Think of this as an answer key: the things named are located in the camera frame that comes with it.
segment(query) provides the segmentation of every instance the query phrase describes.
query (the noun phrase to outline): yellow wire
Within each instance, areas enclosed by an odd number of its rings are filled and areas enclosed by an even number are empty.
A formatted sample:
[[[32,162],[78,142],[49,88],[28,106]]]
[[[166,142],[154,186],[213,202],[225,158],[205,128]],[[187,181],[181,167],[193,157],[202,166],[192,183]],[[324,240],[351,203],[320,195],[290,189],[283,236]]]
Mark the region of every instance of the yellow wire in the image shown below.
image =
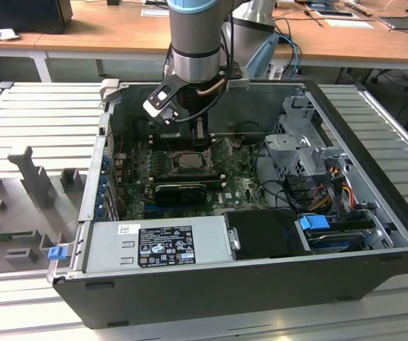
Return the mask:
[[[309,210],[313,211],[317,208],[320,208],[321,206],[325,205],[328,201],[330,200],[330,196],[327,195],[322,201],[318,202],[317,204],[315,204],[313,207],[311,207]]]

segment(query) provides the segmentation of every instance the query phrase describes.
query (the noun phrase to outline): black plastic cover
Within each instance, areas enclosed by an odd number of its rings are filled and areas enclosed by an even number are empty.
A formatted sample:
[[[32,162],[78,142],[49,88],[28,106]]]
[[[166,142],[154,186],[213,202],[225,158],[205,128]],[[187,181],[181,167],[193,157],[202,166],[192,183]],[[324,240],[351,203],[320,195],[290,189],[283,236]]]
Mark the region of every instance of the black plastic cover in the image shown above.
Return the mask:
[[[238,234],[237,260],[305,255],[292,211],[232,211],[225,218],[228,229]]]

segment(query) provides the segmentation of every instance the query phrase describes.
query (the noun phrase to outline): blue cable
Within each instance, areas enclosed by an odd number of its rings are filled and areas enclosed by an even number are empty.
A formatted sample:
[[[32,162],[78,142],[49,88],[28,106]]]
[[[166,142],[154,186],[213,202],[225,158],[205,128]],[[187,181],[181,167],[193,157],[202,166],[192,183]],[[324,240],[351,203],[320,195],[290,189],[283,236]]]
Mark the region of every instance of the blue cable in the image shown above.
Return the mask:
[[[283,36],[282,34],[280,34],[280,37],[283,38],[285,41],[287,41],[292,48],[294,49],[294,53],[295,53],[295,66],[294,66],[294,70],[292,71],[292,74],[290,75],[289,79],[291,80],[292,77],[294,76],[294,74],[297,72],[298,70],[298,50],[297,50],[297,46],[294,44],[294,42],[292,42],[288,37]]]

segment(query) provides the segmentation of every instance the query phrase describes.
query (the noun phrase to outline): motherboard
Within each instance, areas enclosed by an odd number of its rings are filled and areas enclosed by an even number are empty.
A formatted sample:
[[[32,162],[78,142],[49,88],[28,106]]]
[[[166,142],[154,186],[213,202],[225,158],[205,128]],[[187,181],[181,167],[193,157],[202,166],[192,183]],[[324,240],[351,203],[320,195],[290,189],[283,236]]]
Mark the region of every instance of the motherboard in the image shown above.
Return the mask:
[[[268,207],[253,173],[254,144],[223,136],[201,149],[177,148],[161,139],[138,142],[116,156],[124,219],[203,217]]]

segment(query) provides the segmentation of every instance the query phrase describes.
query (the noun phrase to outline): green circuit board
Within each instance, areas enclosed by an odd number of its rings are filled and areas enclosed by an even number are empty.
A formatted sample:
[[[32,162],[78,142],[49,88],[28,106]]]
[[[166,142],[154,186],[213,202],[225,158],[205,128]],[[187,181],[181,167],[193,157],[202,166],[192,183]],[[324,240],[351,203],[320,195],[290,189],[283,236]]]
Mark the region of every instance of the green circuit board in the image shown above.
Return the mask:
[[[127,220],[204,217],[222,215],[228,210],[267,208],[253,174],[254,148],[242,144],[240,139],[222,137],[200,152],[156,151],[150,144],[138,144],[127,155],[121,181],[126,205],[124,218]],[[171,176],[186,176],[187,179],[195,176],[197,179],[202,174],[224,175],[223,180],[202,181],[209,184],[203,205],[156,206],[155,186],[170,183]]]

